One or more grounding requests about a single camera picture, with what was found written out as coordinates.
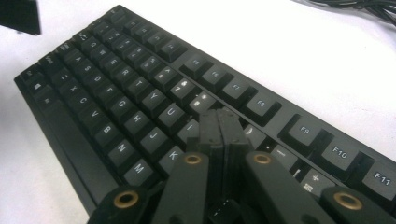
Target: black keyboard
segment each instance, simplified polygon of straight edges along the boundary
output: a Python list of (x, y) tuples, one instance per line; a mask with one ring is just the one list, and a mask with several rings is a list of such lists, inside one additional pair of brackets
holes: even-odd
[(125, 7), (15, 82), (89, 214), (118, 186), (166, 180), (199, 115), (222, 108), (314, 197), (349, 187), (396, 217), (394, 161)]

